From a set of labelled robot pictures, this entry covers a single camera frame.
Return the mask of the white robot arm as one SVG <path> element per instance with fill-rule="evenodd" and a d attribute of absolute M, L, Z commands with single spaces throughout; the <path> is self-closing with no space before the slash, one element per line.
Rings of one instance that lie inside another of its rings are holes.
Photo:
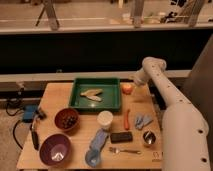
<path fill-rule="evenodd" d="M 166 67 L 163 59 L 145 57 L 142 68 L 133 75 L 136 86 L 152 80 L 166 104 L 162 119 L 162 171 L 211 171 L 208 123 L 164 74 Z"/>

